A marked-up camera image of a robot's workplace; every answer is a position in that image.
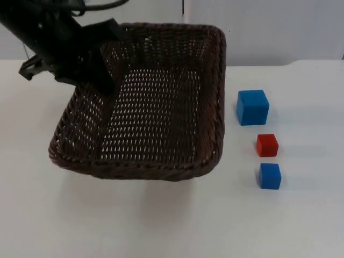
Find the woven pattern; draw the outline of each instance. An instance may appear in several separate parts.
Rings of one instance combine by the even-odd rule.
[[[108,179],[209,173],[224,137],[226,41],[213,26],[122,24],[102,46],[119,94],[76,88],[49,147],[58,166]]]

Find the large blue cube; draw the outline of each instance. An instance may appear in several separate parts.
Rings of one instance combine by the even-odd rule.
[[[278,164],[260,164],[259,183],[262,189],[278,190],[281,185],[281,179],[282,176]]]
[[[236,114],[240,125],[265,125],[269,107],[269,101],[263,90],[239,91]]]

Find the cable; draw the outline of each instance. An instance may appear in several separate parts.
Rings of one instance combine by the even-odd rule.
[[[27,59],[30,59],[30,57],[28,56],[28,52],[27,52],[26,46],[25,46],[24,42],[22,42],[22,43],[23,43],[23,47],[24,47],[24,51],[25,51],[25,54],[27,56]]]
[[[45,8],[49,8],[49,9],[87,12],[87,11],[103,11],[103,10],[107,10],[107,9],[116,8],[116,7],[119,7],[119,6],[129,2],[129,0],[116,0],[116,1],[114,1],[112,3],[108,3],[108,4],[85,5],[85,6],[44,3],[40,0],[31,0],[31,2],[34,4],[41,5]]]

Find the white wall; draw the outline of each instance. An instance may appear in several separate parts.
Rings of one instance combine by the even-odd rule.
[[[90,4],[109,3],[110,0],[88,0]],[[130,0],[116,9],[87,12],[77,20],[82,25],[114,18],[119,23],[151,22],[180,23],[182,22],[181,0]],[[22,43],[5,27],[0,25],[0,59],[26,59]]]
[[[186,20],[226,33],[229,65],[341,59],[344,0],[186,0]]]

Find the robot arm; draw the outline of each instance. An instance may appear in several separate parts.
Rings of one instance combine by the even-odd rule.
[[[82,15],[126,2],[69,6],[56,0],[1,0],[0,23],[36,53],[23,63],[19,73],[31,80],[34,75],[49,71],[58,82],[90,82],[100,92],[113,94],[117,89],[99,47],[106,41],[120,40],[123,32],[114,19],[82,27],[72,11]]]

